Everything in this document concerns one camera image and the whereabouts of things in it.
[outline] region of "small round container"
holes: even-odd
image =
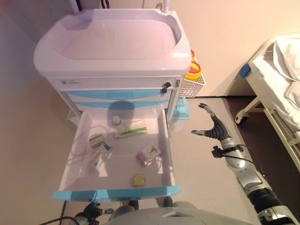
[[[141,173],[137,174],[133,179],[133,186],[135,188],[142,188],[146,184],[146,178]]]
[[[185,75],[184,79],[197,82],[202,75],[201,67],[198,63],[192,62],[189,72]]]
[[[195,56],[195,52],[191,49],[191,53],[192,53],[192,62],[196,61],[196,56]]]

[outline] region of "robotic arm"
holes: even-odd
[[[193,130],[191,133],[215,138],[221,142],[223,149],[215,146],[212,154],[216,158],[226,158],[228,167],[234,172],[245,194],[253,204],[260,222],[263,225],[299,225],[290,210],[277,199],[266,179],[256,170],[255,166],[251,165],[250,160],[243,158],[242,150],[216,113],[206,104],[200,103],[199,107],[210,114],[214,121],[214,127],[211,130]]]

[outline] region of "cart wheel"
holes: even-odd
[[[239,123],[237,123],[237,122],[236,123],[239,125],[243,125],[244,123],[247,123],[248,119],[249,119],[248,116],[244,116],[244,117],[242,117],[242,119],[240,120]]]
[[[173,200],[170,196],[164,197],[163,207],[173,207]]]
[[[248,119],[249,119],[248,114],[246,114],[242,109],[241,111],[238,112],[238,114],[236,114],[234,121],[236,124],[244,124],[248,121]]]
[[[135,210],[139,210],[139,202],[138,202],[138,200],[129,201],[129,205],[132,206]]]

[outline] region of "black cable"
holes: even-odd
[[[76,225],[80,225],[77,220],[75,220],[73,217],[60,217],[60,218],[57,218],[57,219],[53,219],[53,220],[50,220],[48,222],[45,222],[45,223],[42,223],[42,224],[39,224],[39,225],[46,225],[46,224],[51,224],[51,223],[54,223],[56,221],[59,221],[59,220],[64,220],[64,219],[70,219],[72,220]]]
[[[76,0],[76,3],[77,3],[78,10],[82,11],[83,8],[81,7],[80,0]]]
[[[245,160],[245,161],[247,161],[247,162],[250,162],[250,163],[254,164],[254,162],[252,162],[252,161],[249,160],[249,159],[245,159],[245,158],[240,158],[240,157],[235,157],[235,156],[227,156],[227,155],[221,155],[221,156],[223,156],[223,157],[228,157],[228,158],[241,159],[241,160]]]
[[[62,218],[65,214],[65,209],[66,209],[66,205],[67,205],[67,201],[64,201],[64,204],[62,206],[62,210],[61,210],[61,214],[60,214],[60,218]]]
[[[266,178],[268,175],[264,172],[264,170],[263,170],[263,168],[262,168],[262,165],[259,163],[258,158],[257,158],[255,152],[253,151],[253,149],[250,148],[250,147],[248,147],[248,146],[246,146],[246,145],[244,145],[244,144],[238,144],[238,147],[239,147],[239,146],[245,147],[245,148],[247,148],[248,150],[251,151],[251,153],[253,154],[253,156],[254,156],[254,158],[255,158],[255,161],[257,162],[257,165],[258,165],[258,167],[259,167],[259,170],[260,170],[261,174],[264,176],[264,178]]]
[[[105,0],[105,3],[106,3],[106,8],[109,8],[109,1]]]
[[[101,5],[102,5],[102,8],[105,8],[104,1],[103,1],[103,0],[101,0]]]

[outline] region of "white medical cart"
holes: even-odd
[[[93,9],[60,19],[39,41],[34,64],[80,117],[60,188],[53,198],[121,201],[180,192],[175,185],[167,122],[172,119],[191,51],[172,12]],[[144,120],[147,134],[116,139],[112,116]],[[102,133],[111,156],[95,171],[89,137]],[[146,168],[136,154],[154,143],[161,155]],[[132,187],[142,173],[143,188]]]

